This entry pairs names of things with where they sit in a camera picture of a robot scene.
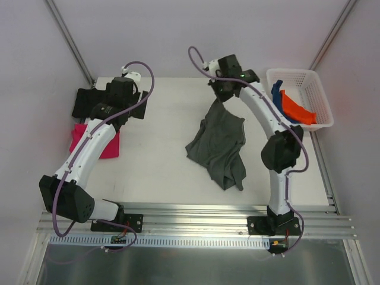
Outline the grey t shirt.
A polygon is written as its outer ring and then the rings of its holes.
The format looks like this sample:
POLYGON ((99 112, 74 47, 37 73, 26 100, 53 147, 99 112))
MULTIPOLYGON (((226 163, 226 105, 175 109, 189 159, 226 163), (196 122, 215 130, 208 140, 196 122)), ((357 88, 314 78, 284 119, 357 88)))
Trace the grey t shirt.
POLYGON ((187 158, 206 168, 211 180, 223 190, 235 186, 243 191, 246 168, 240 150, 246 143, 244 121, 215 100, 185 147, 187 158))

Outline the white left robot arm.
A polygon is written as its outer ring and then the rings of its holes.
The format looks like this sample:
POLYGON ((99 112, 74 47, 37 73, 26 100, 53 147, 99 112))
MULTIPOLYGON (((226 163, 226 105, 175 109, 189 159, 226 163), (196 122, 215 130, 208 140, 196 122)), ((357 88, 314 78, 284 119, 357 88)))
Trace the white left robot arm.
POLYGON ((84 134, 53 176, 44 175, 39 188, 48 212, 77 223, 104 220, 110 230, 124 226, 121 206, 115 202, 96 200, 86 192, 90 173, 102 152, 130 117, 143 119, 147 96, 140 91, 141 75, 127 72, 106 86, 106 97, 89 114, 84 134))

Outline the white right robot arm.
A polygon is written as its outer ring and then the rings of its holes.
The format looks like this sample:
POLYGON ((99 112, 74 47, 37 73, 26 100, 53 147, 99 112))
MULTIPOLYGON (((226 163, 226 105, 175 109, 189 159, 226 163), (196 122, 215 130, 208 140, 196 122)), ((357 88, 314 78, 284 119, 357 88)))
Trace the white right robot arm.
POLYGON ((236 96, 255 115, 267 137, 261 160, 270 173, 270 201, 264 216, 247 218, 251 235, 299 236, 301 225, 289 205, 290 174, 300 157, 303 129, 293 125, 268 97, 260 79, 244 71, 235 55, 210 61, 206 68, 212 76, 209 85, 218 99, 226 102, 236 96))

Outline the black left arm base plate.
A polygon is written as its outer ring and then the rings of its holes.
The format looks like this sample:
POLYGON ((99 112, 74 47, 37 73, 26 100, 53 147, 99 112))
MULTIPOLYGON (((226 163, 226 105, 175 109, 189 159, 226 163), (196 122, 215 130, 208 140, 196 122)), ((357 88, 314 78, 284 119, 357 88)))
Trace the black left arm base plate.
POLYGON ((123 213, 117 219, 112 221, 97 220, 91 223, 92 232, 112 232, 119 233, 127 230, 125 226, 133 229, 136 233, 141 233, 143 229, 144 215, 123 213))

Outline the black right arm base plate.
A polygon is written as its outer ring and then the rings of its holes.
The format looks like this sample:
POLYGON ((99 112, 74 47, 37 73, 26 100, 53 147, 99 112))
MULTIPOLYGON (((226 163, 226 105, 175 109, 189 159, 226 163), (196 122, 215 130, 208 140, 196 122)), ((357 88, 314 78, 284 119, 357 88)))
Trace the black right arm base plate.
POLYGON ((284 215, 249 216, 247 228, 250 235, 300 236, 301 226, 294 212, 284 215))

